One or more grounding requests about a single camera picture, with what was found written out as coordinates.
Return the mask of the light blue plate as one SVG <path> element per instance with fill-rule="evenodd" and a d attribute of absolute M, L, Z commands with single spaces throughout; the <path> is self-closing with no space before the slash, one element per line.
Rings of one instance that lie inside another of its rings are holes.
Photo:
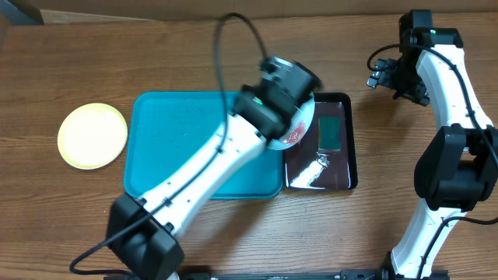
<path fill-rule="evenodd" d="M 315 101 L 314 94 L 310 94 L 310 99 L 304 102 L 293 115 L 289 130 L 279 139 L 269 142 L 268 148 L 273 150 L 285 150 L 298 143 L 311 126 L 314 118 Z"/>

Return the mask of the green sponge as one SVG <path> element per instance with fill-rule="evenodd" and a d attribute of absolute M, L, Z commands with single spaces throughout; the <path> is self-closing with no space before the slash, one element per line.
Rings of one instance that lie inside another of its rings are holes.
<path fill-rule="evenodd" d="M 324 151 L 339 151 L 341 120 L 338 117 L 323 116 L 318 118 L 318 148 Z"/>

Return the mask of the yellow-green plate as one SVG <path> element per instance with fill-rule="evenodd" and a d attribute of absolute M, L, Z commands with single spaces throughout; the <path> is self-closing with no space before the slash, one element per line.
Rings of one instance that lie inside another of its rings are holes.
<path fill-rule="evenodd" d="M 71 112 L 57 137 L 64 161 L 80 170 L 95 170 L 113 162 L 128 140 L 123 115 L 105 103 L 88 103 Z"/>

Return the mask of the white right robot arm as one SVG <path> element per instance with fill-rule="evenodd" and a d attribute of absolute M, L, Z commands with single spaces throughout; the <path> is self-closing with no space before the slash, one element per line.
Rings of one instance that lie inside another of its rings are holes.
<path fill-rule="evenodd" d="M 456 29 L 408 27 L 395 46 L 402 54 L 398 60 L 367 62 L 367 84 L 431 105 L 437 133 L 414 170 L 416 210 L 378 277 L 447 279 L 448 273 L 433 271 L 433 262 L 458 222 L 481 223 L 467 214 L 489 198 L 497 182 L 497 129 L 472 88 Z"/>

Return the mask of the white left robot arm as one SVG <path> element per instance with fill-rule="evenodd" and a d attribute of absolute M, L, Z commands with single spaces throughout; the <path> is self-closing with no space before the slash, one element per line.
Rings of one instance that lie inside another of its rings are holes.
<path fill-rule="evenodd" d="M 181 266 L 178 240 L 212 195 L 266 149 L 302 138 L 314 116 L 321 80 L 298 62 L 271 57 L 257 86 L 243 86 L 226 120 L 175 173 L 138 198 L 110 207 L 108 247 L 137 279 L 167 279 Z"/>

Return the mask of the black water tray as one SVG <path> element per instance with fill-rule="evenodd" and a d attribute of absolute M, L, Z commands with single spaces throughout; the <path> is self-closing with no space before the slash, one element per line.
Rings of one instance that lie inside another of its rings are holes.
<path fill-rule="evenodd" d="M 318 148 L 318 118 L 341 120 L 339 151 Z M 351 99 L 345 93 L 319 93 L 311 126 L 284 152 L 286 187 L 305 191 L 351 191 L 358 184 Z"/>

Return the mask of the blue plastic tray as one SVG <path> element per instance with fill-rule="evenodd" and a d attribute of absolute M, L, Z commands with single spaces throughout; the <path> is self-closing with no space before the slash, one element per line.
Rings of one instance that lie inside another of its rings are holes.
<path fill-rule="evenodd" d="M 147 92 L 134 103 L 123 185 L 139 197 L 196 153 L 223 121 L 217 92 Z M 215 199 L 273 198 L 284 185 L 283 154 L 267 150 L 240 168 Z"/>

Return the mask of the cardboard backdrop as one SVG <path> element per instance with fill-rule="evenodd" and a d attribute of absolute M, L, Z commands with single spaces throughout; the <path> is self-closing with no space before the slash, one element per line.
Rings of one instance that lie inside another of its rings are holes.
<path fill-rule="evenodd" d="M 12 0 L 10 5 L 41 20 L 43 10 L 152 20 L 214 19 L 228 12 L 251 18 L 495 12 L 497 0 Z"/>

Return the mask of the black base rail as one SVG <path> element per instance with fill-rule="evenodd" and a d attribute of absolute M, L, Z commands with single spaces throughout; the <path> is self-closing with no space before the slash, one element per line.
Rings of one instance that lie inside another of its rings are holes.
<path fill-rule="evenodd" d="M 382 280 L 389 279 L 388 273 L 380 270 L 342 270 L 321 274 L 234 274 L 210 275 L 209 273 L 183 273 L 175 277 L 180 280 Z"/>

